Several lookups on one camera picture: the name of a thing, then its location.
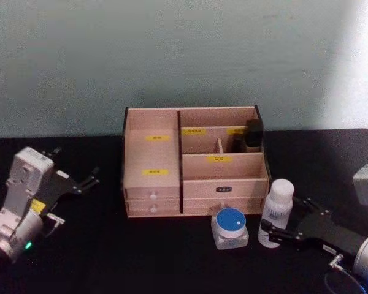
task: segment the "black tablecloth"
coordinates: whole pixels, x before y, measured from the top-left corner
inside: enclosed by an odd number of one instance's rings
[[[290,180],[297,197],[311,197],[336,222],[368,235],[368,210],[352,182],[368,164],[368,130],[267,132],[266,140],[274,179]],[[332,256],[262,247],[260,216],[247,217],[248,246],[230,251],[216,249],[210,217],[127,219],[120,137],[0,139],[0,207],[13,155],[25,146],[61,146],[57,167],[80,181],[98,165],[101,184],[56,207],[66,223],[0,271],[0,293],[327,293]],[[301,216],[294,207],[288,227]],[[330,283],[339,293],[359,293],[344,277],[331,275]]]

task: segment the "drawer label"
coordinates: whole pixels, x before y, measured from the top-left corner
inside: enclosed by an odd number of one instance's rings
[[[41,214],[41,211],[44,210],[45,206],[45,203],[42,203],[37,199],[33,199],[31,202],[31,209],[34,210],[37,214]]]
[[[234,135],[234,134],[244,134],[245,127],[232,127],[229,129],[226,129],[226,133],[228,135]]]
[[[215,190],[217,192],[232,192],[232,187],[218,187]]]
[[[146,141],[169,141],[171,139],[171,136],[168,135],[154,135],[154,136],[146,136]]]
[[[142,170],[144,176],[167,176],[169,170]]]
[[[207,156],[208,162],[231,162],[232,156]]]
[[[182,129],[182,135],[205,135],[206,129],[201,128],[189,128],[189,129]]]

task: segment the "drawer knob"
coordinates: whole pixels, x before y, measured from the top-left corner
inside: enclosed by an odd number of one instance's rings
[[[151,213],[156,213],[157,212],[157,206],[155,204],[150,208],[150,212]]]

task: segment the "robotic arm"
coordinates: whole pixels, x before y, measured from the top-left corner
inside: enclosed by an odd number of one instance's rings
[[[368,281],[368,237],[336,225],[331,220],[331,213],[318,206],[311,199],[298,200],[311,212],[306,215],[295,231],[282,230],[262,219],[262,229],[269,232],[270,241],[305,247],[315,246],[325,250],[338,258],[330,265],[337,270],[343,270],[338,263],[344,259],[353,272]]]
[[[48,220],[54,222],[50,235],[64,220],[51,213],[60,196],[83,194],[99,180],[96,170],[83,182],[54,168],[51,154],[30,147],[17,153],[12,162],[4,206],[0,209],[0,258],[15,262]]]

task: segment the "small drawer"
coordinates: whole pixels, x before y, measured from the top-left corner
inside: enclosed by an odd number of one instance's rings
[[[176,210],[161,210],[156,213],[151,213],[149,210],[136,210],[128,211],[128,217],[169,217],[169,216],[182,216],[179,211]]]
[[[173,200],[180,197],[178,187],[130,188],[126,191],[128,200]]]
[[[267,179],[184,180],[184,199],[261,198],[267,192]]]
[[[177,200],[149,200],[149,201],[129,201],[128,211],[137,213],[142,211],[148,215],[161,215],[166,213],[180,212],[180,201]]]
[[[185,214],[212,216],[219,212],[221,206],[237,208],[244,214],[261,214],[263,198],[184,199]]]

